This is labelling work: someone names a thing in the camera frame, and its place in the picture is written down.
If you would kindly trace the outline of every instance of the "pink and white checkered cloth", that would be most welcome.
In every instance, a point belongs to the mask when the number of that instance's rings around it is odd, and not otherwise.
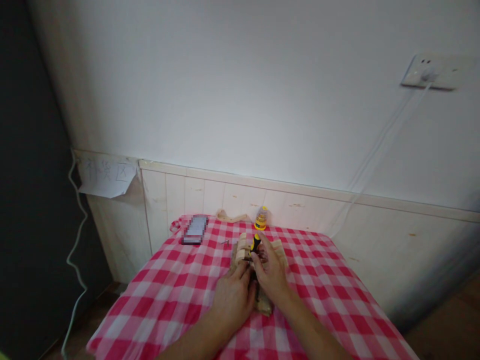
[[[188,217],[135,276],[87,344],[97,359],[154,359],[212,305],[218,279],[230,266],[232,241],[253,237],[252,223],[211,216],[201,245],[181,245]],[[281,239],[287,280],[321,323],[356,359],[417,356],[325,235],[276,226],[264,232]],[[278,309],[254,312],[220,359],[304,359],[306,355]]]

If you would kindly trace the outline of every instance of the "wooden pieces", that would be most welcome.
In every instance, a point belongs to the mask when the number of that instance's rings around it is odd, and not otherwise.
[[[252,245],[252,239],[247,238],[247,233],[244,232],[238,238],[236,255],[234,258],[235,264],[240,264],[243,260],[250,260],[250,246]],[[278,256],[278,259],[283,264],[285,268],[288,268],[289,264],[287,262],[287,257],[285,255],[284,247],[282,246],[282,241],[277,239],[271,242],[275,254]]]
[[[247,237],[246,232],[240,235],[240,237],[238,238],[238,242],[233,245],[233,249],[231,251],[231,261],[230,261],[231,271],[235,271],[237,266],[242,261],[251,260],[251,257],[250,257],[251,243],[252,243],[252,239]],[[282,241],[278,239],[273,241],[271,244],[280,262],[283,264],[283,266],[285,266],[285,268],[288,267],[287,257],[285,255],[284,247],[282,246]],[[264,262],[262,263],[262,265],[265,268],[268,265],[268,263]],[[265,316],[270,316],[273,311],[272,303],[270,302],[269,298],[267,297],[267,295],[265,294],[261,286],[259,286],[257,290],[257,296],[255,299],[255,309],[259,313]]]
[[[238,242],[233,244],[233,249],[231,250],[231,260],[230,260],[231,272],[234,272],[237,269],[236,257],[237,257],[238,245],[239,245]],[[270,302],[269,298],[267,297],[267,295],[265,294],[265,292],[263,291],[263,289],[260,287],[258,283],[257,283],[256,291],[257,291],[257,294],[255,297],[255,310],[258,311],[260,314],[269,317],[270,315],[272,315],[272,311],[273,311],[272,303]]]
[[[230,223],[230,224],[237,223],[242,220],[250,222],[249,216],[247,214],[239,215],[237,217],[228,217],[227,213],[223,209],[216,214],[216,218],[220,221]]]

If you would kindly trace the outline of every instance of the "power outlet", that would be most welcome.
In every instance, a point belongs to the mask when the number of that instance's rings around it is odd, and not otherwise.
[[[424,88],[429,82],[424,81],[422,77],[425,74],[433,74],[432,88],[454,90],[462,84],[475,64],[476,59],[472,56],[419,53],[411,61],[401,84]]]

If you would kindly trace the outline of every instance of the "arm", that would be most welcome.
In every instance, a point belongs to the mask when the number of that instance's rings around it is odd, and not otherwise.
[[[240,264],[218,280],[211,309],[160,354],[160,359],[212,359],[248,319],[255,303],[251,269]]]
[[[263,233],[259,233],[261,256],[268,260],[264,269],[257,254],[251,257],[255,264],[258,282],[270,300],[285,316],[300,341],[309,359],[351,359],[342,345],[317,320],[305,306],[299,295],[293,291],[285,277],[285,269],[279,261],[272,244]]]

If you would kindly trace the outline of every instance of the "white cable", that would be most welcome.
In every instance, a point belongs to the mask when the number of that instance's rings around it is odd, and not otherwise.
[[[63,340],[63,344],[61,346],[61,356],[63,357],[64,360],[67,360],[67,353],[65,351],[65,346],[67,345],[67,341],[68,341],[69,336],[70,336],[70,331],[72,331],[72,326],[73,326],[74,320],[75,320],[75,313],[77,312],[77,306],[79,305],[80,299],[85,295],[85,293],[88,290],[87,285],[85,285],[85,283],[82,280],[82,276],[80,274],[79,268],[77,267],[77,265],[75,265],[73,262],[70,261],[70,258],[72,257],[73,253],[75,252],[75,249],[77,248],[77,245],[79,244],[80,234],[82,233],[82,227],[84,226],[85,222],[87,221],[87,219],[89,217],[89,215],[85,211],[84,207],[82,206],[82,202],[80,201],[79,188],[77,187],[77,185],[75,184],[75,182],[72,179],[72,173],[74,171],[76,161],[75,161],[75,153],[74,153],[73,149],[70,149],[70,150],[71,150],[72,163],[71,163],[70,171],[68,172],[68,180],[70,180],[71,184],[73,185],[73,188],[75,189],[76,202],[78,203],[78,207],[80,208],[81,212],[83,213],[83,220],[81,221],[80,226],[78,227],[78,231],[76,232],[75,244],[73,244],[73,247],[71,248],[70,253],[68,254],[68,256],[66,258],[66,263],[68,265],[70,265],[72,268],[75,269],[76,278],[78,279],[78,282],[80,283],[81,287],[83,288],[83,292],[80,294],[80,296],[78,297],[78,299],[75,302],[75,305],[73,306],[73,310],[71,312],[71,318],[70,318],[70,325],[68,325],[68,330],[66,332],[65,339]]]
[[[396,108],[396,110],[393,112],[393,114],[390,117],[390,120],[383,126],[383,129],[381,130],[380,134],[377,137],[377,140],[375,142],[375,145],[371,148],[370,152],[366,156],[366,158],[363,160],[361,166],[358,168],[355,176],[353,179],[350,181],[350,184],[347,187],[348,192],[352,192],[355,189],[355,186],[357,185],[358,181],[362,177],[364,171],[366,168],[368,168],[368,165],[372,158],[374,157],[375,153],[378,151],[379,146],[382,144],[384,141],[385,136],[387,133],[390,131],[390,129],[393,127],[399,116],[402,114],[405,106],[410,102],[414,95],[414,91],[411,90],[409,95],[404,99],[404,101],[400,104],[399,107]]]
[[[432,86],[432,84],[433,84],[433,82],[429,82],[428,85],[425,87],[425,89],[422,91],[420,97],[418,98],[417,102],[415,103],[415,105],[413,106],[412,110],[410,111],[410,114],[409,114],[403,121],[400,122],[400,125],[399,125],[399,127],[398,127],[398,130],[400,130],[400,129],[403,127],[403,125],[413,117],[415,111],[416,111],[417,108],[419,107],[420,103],[422,102],[422,100],[423,100],[424,96],[426,95],[426,93],[429,91],[429,89],[430,89],[430,87]],[[389,151],[390,148],[392,147],[393,143],[394,143],[394,142],[391,141],[390,144],[385,148],[386,150],[383,152],[383,157],[385,157],[385,155],[388,153],[388,151]],[[380,148],[381,148],[380,145],[376,147],[376,150],[375,150],[375,152],[372,154],[372,156],[370,157],[369,162],[370,162],[371,159],[376,155],[376,153],[378,152],[378,150],[379,150]],[[333,234],[330,235],[330,238],[331,238],[331,239],[334,238],[334,237],[339,233],[339,231],[344,227],[345,221],[347,220],[347,216],[348,216],[348,214],[349,214],[349,211],[350,211],[352,205],[359,199],[360,196],[363,195],[365,189],[367,188],[367,185],[369,184],[370,180],[372,179],[372,176],[374,175],[375,170],[377,169],[377,167],[379,166],[379,164],[382,162],[383,157],[382,157],[381,159],[379,159],[379,160],[377,161],[377,163],[373,166],[373,168],[372,168],[371,171],[370,171],[370,174],[368,175],[368,177],[366,178],[365,182],[363,183],[363,186],[362,186],[362,188],[361,188],[361,191],[360,191],[359,193],[357,193],[357,194],[353,197],[353,199],[351,200],[351,202],[348,204],[346,210],[342,209],[342,210],[340,211],[340,213],[343,213],[343,217],[342,217],[342,220],[341,220],[341,222],[340,222],[340,226],[338,227],[338,229],[337,229]],[[362,170],[362,173],[363,173],[363,171],[366,169],[367,166],[368,166],[368,163],[366,164],[366,166],[365,166],[364,169]]]

